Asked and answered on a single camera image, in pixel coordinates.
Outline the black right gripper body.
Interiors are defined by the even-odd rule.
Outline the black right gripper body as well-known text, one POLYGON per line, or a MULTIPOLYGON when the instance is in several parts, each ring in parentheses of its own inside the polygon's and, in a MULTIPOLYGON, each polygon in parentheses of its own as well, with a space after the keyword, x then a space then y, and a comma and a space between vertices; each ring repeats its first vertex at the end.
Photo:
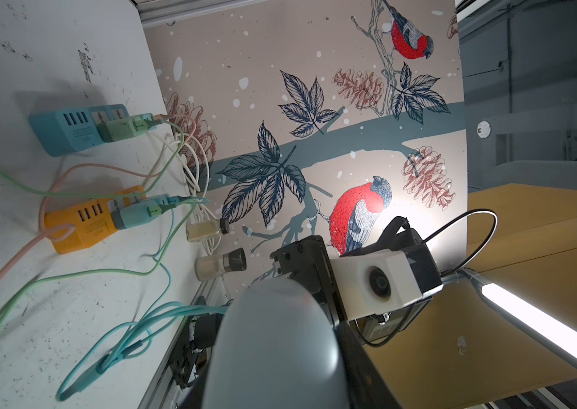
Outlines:
MULTIPOLYGON (((419 233, 411 228, 409 221, 397 216, 387 225, 377 242, 341 257, 361 256, 383 250, 409 251, 416 246, 427 247, 419 233)), ((326 316, 333 325, 348 321, 331 267, 331 262, 337 258, 329 257, 321 236, 312 235, 286 245, 273 252, 271 259, 280 276, 286 276, 307 289, 324 308, 326 316)))

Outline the light blue wireless mouse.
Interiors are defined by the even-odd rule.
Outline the light blue wireless mouse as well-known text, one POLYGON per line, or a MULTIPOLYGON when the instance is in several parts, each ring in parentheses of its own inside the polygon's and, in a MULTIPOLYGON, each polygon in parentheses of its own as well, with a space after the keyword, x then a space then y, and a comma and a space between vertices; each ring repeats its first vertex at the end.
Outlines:
POLYGON ((222 320, 204 408, 348 408, 336 336, 312 295, 291 279, 247 289, 222 320))

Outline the teal USB charger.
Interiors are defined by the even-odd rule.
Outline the teal USB charger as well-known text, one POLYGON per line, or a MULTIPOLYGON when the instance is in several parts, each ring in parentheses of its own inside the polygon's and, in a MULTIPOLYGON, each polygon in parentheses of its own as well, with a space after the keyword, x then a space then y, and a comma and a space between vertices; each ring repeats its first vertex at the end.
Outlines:
POLYGON ((116 230, 135 228, 150 223, 170 208, 170 197, 167 194, 142 199, 111 213, 116 230))

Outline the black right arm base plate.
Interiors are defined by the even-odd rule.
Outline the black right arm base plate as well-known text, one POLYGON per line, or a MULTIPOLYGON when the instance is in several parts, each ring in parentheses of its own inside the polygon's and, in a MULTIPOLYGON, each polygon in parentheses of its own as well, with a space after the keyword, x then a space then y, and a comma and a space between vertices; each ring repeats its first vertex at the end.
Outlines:
POLYGON ((169 358, 172 378, 180 388, 191 387, 207 365, 222 320, 220 314, 194 315, 181 328, 169 358))

